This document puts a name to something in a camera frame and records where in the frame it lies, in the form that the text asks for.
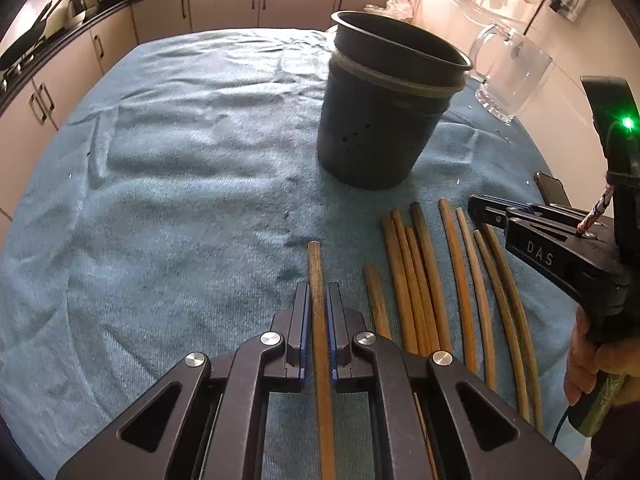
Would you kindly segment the person's right hand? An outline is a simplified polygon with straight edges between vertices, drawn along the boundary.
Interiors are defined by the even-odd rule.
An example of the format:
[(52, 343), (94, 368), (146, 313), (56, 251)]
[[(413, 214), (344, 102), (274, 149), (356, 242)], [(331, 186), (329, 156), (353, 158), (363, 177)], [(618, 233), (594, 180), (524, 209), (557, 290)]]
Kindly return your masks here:
[(587, 315), (578, 306), (570, 335), (563, 385), (568, 404), (575, 405), (584, 394), (594, 389), (599, 372), (626, 376), (623, 387), (613, 400), (615, 406), (637, 403), (640, 398), (639, 336), (597, 347), (587, 338), (589, 327)]

